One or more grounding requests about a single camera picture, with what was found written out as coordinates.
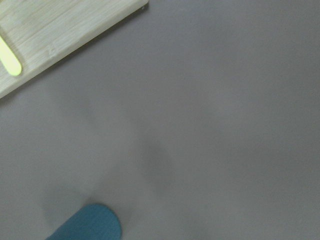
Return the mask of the blue cup green inside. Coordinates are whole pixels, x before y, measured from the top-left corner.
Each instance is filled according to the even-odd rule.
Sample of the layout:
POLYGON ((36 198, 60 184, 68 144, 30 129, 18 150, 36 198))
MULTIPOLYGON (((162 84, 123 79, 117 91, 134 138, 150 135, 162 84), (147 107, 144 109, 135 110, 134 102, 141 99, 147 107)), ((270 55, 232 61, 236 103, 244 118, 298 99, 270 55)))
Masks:
POLYGON ((79 209, 48 240, 120 240, 122 227, 117 215, 103 204, 79 209))

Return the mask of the bamboo cutting board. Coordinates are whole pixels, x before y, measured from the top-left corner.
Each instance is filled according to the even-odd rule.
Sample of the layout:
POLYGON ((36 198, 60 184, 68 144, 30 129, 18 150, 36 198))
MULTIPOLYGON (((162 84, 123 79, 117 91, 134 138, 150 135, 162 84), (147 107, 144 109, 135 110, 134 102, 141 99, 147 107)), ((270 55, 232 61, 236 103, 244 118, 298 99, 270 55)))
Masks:
POLYGON ((0 35, 21 64, 0 68, 4 97, 148 4, 146 0, 2 0, 0 35))

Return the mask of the yellow plastic knife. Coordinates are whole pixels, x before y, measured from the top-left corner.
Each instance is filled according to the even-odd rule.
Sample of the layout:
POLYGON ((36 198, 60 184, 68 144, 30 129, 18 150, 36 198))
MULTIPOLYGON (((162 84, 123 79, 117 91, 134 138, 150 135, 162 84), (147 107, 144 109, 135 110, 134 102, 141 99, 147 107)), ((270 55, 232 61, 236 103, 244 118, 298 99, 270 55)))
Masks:
POLYGON ((11 76, 19 76, 22 73, 22 65, 6 41, 0 37, 0 61, 11 76))

